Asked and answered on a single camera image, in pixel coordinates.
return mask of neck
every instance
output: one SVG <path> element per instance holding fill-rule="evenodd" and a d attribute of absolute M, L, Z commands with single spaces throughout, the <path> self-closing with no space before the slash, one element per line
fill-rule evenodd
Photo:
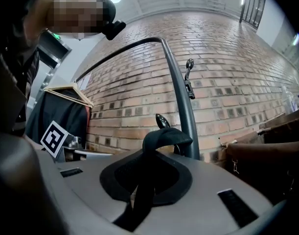
<path fill-rule="evenodd" d="M 36 0 L 24 20 L 25 34 L 28 39 L 35 40 L 47 29 L 46 18 L 53 0 Z"/>

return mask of curved metal tube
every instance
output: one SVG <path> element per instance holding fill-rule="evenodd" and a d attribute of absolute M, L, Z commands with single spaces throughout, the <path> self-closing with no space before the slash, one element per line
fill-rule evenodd
<path fill-rule="evenodd" d="M 175 97 L 176 97 L 177 104 L 178 104 L 181 128 L 184 133 L 188 134 L 193 139 L 193 143 L 184 150 L 184 155 L 186 157 L 199 160 L 198 136 L 197 136 L 196 123 L 195 123 L 193 109 L 192 109 L 190 99 L 187 94 L 187 90 L 185 87 L 185 83 L 184 83 L 182 74 L 179 69 L 179 65 L 175 59 L 175 55 L 172 53 L 171 48 L 165 39 L 160 38 L 160 37 L 144 38 L 144 39 L 136 41 L 132 44 L 129 44 L 121 49 L 118 49 L 115 52 L 111 53 L 110 55 L 108 55 L 105 58 L 98 61 L 96 64 L 94 64 L 89 69 L 87 69 L 82 75 L 80 75 L 75 80 L 75 82 L 82 79 L 84 76 L 86 76 L 88 73 L 90 73 L 92 70 L 94 70 L 99 65 L 101 65 L 101 64 L 105 63 L 106 61 L 110 60 L 111 58 L 125 52 L 126 50 L 132 49 L 136 46 L 143 45 L 146 43 L 151 43 L 151 42 L 156 42 L 156 43 L 162 44 L 165 58 L 167 59 L 167 63 L 169 65 L 170 74 L 171 74 L 174 92 L 175 92 Z"/>

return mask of wooden hanger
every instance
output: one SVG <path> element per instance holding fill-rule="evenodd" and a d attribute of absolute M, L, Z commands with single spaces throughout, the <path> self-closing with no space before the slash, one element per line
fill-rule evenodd
<path fill-rule="evenodd" d="M 73 97 L 70 97 L 70 96 L 67 96 L 67 95 L 63 95 L 61 93 L 59 93 L 59 90 L 65 90 L 65 89 L 73 89 L 78 95 L 79 97 L 81 98 L 80 99 L 77 99 L 77 98 L 73 98 Z M 56 87 L 52 87 L 52 86 L 47 86 L 46 88 L 44 88 L 44 91 L 45 92 L 48 92 L 48 93 L 51 93 L 51 94 L 54 94 L 56 96 L 59 96 L 59 97 L 62 97 L 64 99 L 67 99 L 67 100 L 70 100 L 70 101 L 73 101 L 75 103 L 79 103 L 79 104 L 82 104 L 82 105 L 85 105 L 85 106 L 88 106 L 90 108 L 93 108 L 94 104 L 93 102 L 91 102 L 77 87 L 77 84 L 76 83 L 70 83 L 70 84 L 67 84 L 67 85 L 60 85 L 60 86 L 56 86 Z"/>

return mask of brick wall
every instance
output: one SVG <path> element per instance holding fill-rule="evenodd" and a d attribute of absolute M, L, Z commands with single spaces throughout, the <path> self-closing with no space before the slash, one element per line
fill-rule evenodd
<path fill-rule="evenodd" d="M 114 50 L 160 36 L 170 44 L 181 71 L 188 58 L 199 147 L 209 160 L 221 142 L 257 130 L 284 111 L 281 89 L 299 92 L 299 75 L 247 25 L 201 12 L 159 14 L 127 25 L 113 41 L 102 40 L 75 77 Z M 104 152 L 140 148 L 157 129 L 155 113 L 180 128 L 175 94 L 160 44 L 146 44 L 106 62 L 92 73 L 84 94 L 94 102 L 88 147 Z"/>

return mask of black strap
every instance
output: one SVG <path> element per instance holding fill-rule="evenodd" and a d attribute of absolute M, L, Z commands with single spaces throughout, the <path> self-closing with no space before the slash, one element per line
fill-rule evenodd
<path fill-rule="evenodd" d="M 155 195 L 155 150 L 166 145 L 190 145 L 192 142 L 193 140 L 187 134 L 175 128 L 163 128 L 146 135 L 142 146 L 142 176 L 137 188 L 134 207 L 132 208 L 129 203 L 124 214 L 114 222 L 116 225 L 132 232 L 149 214 Z"/>

